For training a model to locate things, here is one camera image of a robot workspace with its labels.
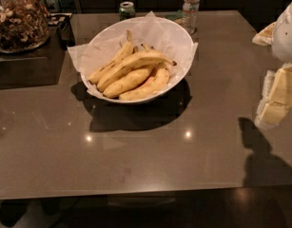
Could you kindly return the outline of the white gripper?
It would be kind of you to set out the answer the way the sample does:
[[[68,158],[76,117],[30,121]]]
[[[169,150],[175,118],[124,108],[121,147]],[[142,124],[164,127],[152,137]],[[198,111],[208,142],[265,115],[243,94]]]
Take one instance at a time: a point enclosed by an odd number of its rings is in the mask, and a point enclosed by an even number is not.
[[[256,111],[255,125],[270,129],[279,125],[292,108],[292,2],[276,23],[262,29],[252,42],[259,46],[272,44],[273,54],[284,62],[277,71],[267,71]]]

